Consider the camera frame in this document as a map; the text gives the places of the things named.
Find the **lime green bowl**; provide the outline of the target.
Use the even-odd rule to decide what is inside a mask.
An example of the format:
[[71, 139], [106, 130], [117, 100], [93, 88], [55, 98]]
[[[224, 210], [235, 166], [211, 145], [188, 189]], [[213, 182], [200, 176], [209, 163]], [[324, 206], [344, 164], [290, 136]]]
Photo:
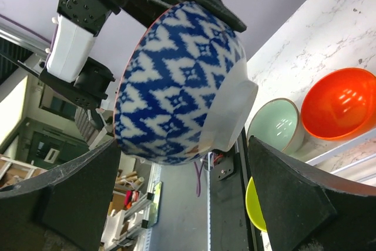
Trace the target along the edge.
[[251, 223], [260, 231], [266, 232], [266, 223], [263, 218], [254, 179], [250, 178], [245, 195], [246, 211]]

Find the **red-orange bowl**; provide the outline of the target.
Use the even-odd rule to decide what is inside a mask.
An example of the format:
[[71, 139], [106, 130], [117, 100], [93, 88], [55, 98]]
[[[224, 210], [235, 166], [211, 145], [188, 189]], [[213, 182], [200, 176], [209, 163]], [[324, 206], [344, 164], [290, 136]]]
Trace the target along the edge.
[[301, 120], [315, 138], [350, 140], [375, 127], [375, 75], [343, 68], [321, 78], [306, 94]]

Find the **mint green flower bowl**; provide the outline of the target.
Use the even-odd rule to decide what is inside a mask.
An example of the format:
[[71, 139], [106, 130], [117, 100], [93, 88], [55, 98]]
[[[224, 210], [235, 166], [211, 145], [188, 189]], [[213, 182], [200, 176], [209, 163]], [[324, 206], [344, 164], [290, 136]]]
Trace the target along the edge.
[[298, 151], [304, 135], [300, 112], [287, 98], [264, 104], [254, 115], [247, 131], [247, 137], [254, 136], [286, 155]]

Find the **blue patterned red-inside bowl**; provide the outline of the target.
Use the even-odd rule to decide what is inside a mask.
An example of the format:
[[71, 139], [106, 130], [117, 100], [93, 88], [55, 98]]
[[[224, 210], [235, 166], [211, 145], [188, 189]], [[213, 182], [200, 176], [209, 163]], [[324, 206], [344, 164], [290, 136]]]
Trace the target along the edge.
[[123, 153], [164, 165], [227, 152], [257, 91], [235, 32], [185, 1], [154, 21], [130, 57], [117, 92], [114, 136]]

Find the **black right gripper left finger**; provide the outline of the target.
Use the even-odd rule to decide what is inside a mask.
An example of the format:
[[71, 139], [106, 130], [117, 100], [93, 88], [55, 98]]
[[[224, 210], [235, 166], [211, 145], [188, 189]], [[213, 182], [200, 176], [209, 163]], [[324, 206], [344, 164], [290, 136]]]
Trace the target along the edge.
[[98, 250], [120, 161], [109, 140], [1, 189], [1, 250]]

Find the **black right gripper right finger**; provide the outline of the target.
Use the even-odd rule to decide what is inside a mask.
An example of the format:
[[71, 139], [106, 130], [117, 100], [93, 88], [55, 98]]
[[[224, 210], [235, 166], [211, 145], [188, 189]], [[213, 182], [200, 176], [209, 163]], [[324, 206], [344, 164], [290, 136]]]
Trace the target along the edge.
[[273, 250], [375, 250], [375, 187], [308, 165], [254, 136], [248, 153]]

